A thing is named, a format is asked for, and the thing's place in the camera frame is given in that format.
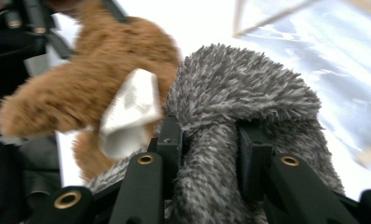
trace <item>fur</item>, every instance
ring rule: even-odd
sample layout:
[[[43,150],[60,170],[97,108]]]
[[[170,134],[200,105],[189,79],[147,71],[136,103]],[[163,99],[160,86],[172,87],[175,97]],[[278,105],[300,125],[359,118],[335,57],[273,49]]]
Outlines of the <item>fur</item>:
[[[267,223],[261,204],[248,207],[236,177],[236,121],[259,119],[274,150],[292,153],[329,188],[344,193],[331,163],[321,103],[299,74],[263,54],[223,45],[203,47],[179,66],[166,111],[190,150],[177,174],[170,223]],[[89,183],[96,193],[122,179],[127,163]]]
[[[83,28],[76,54],[69,63],[29,79],[5,98],[0,107],[3,135],[99,130],[103,112],[137,68],[157,75],[160,100],[165,103],[180,62],[171,37],[142,18],[129,17],[126,24],[116,21],[99,0],[87,0],[79,10]],[[147,125],[150,136],[153,125]],[[76,161],[87,181],[114,164],[97,148],[98,134],[81,131],[76,140]]]

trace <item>brass grommet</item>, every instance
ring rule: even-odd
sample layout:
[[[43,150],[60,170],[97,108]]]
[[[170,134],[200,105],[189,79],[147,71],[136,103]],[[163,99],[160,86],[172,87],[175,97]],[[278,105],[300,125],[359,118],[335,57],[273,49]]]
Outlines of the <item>brass grommet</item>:
[[[21,26],[21,23],[19,21],[9,21],[8,26],[11,28],[18,28]]]
[[[64,202],[63,199],[66,198],[66,197],[74,197],[74,199],[70,202]],[[65,208],[69,208],[73,205],[75,205],[76,203],[78,203],[78,201],[80,201],[81,199],[81,193],[80,191],[78,190],[70,190],[69,192],[66,192],[64,193],[63,195],[61,195],[60,197],[58,197],[56,200],[55,200],[55,203],[54,203],[54,206],[58,209],[65,209]]]
[[[297,160],[294,157],[290,157],[290,156],[281,157],[281,161],[282,161],[282,163],[284,163],[286,165],[289,165],[289,166],[299,165],[299,160]]]
[[[43,33],[46,32],[46,29],[45,28],[35,28],[34,32],[37,33],[37,34],[43,34]]]
[[[137,159],[137,162],[139,162],[140,164],[142,165],[147,165],[147,164],[150,164],[154,161],[154,157],[151,156],[151,155],[143,155],[143,156],[140,156],[138,159]]]

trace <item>black plastic mount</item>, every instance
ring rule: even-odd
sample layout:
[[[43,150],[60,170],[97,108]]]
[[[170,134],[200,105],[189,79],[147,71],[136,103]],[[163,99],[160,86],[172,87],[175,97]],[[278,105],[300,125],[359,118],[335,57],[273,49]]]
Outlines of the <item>black plastic mount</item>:
[[[164,223],[163,202],[172,195],[169,188],[186,150],[182,136],[176,118],[168,116],[147,152],[131,158],[122,181],[95,195],[83,187],[64,188],[28,223]],[[359,203],[334,193],[301,158],[275,155],[258,121],[239,122],[238,136],[240,194],[248,204],[263,202],[270,224],[371,224],[371,190]],[[63,197],[75,190],[83,200],[74,203],[76,196]],[[55,202],[74,204],[58,208]]]
[[[21,18],[20,9],[16,8],[14,1],[2,0],[7,11],[6,24],[10,29],[23,29],[30,35],[42,36],[56,50],[62,59],[69,59],[73,54],[59,35],[53,29],[56,27],[52,18],[53,11],[42,0],[21,0],[26,12],[27,21]]]

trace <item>white tag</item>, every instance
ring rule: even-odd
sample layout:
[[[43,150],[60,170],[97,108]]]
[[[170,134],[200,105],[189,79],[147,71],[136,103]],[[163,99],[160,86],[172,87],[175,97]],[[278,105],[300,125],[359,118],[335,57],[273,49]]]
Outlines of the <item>white tag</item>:
[[[48,70],[47,57],[47,54],[42,54],[23,61],[30,77],[37,77]]]
[[[156,76],[143,69],[134,70],[103,114],[101,150],[115,160],[129,156],[149,141],[144,125],[160,118]]]

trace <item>metal grommet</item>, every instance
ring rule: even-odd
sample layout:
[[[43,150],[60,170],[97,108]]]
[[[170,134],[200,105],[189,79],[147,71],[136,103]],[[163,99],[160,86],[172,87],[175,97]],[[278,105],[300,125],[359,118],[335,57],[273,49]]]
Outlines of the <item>metal grommet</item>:
[[[282,163],[284,163],[286,165],[289,165],[289,166],[299,165],[299,160],[297,160],[294,157],[290,157],[290,156],[281,157],[281,161],[282,161]]]
[[[43,34],[43,33],[46,32],[46,29],[45,28],[35,28],[34,32],[37,33],[37,34]]]
[[[154,157],[151,156],[151,155],[143,155],[143,156],[140,156],[138,159],[137,159],[137,162],[139,162],[140,164],[142,165],[147,165],[147,164],[150,164],[154,161]]]
[[[19,21],[9,21],[8,26],[11,28],[18,28],[21,26],[21,23]]]
[[[67,197],[73,197],[73,200],[67,202],[67,201],[64,200]],[[69,208],[69,207],[75,205],[76,203],[78,203],[78,201],[80,201],[80,199],[81,199],[80,191],[70,190],[69,192],[66,192],[63,195],[61,195],[60,197],[58,197],[57,200],[55,200],[55,202],[54,202],[54,206],[58,209]]]

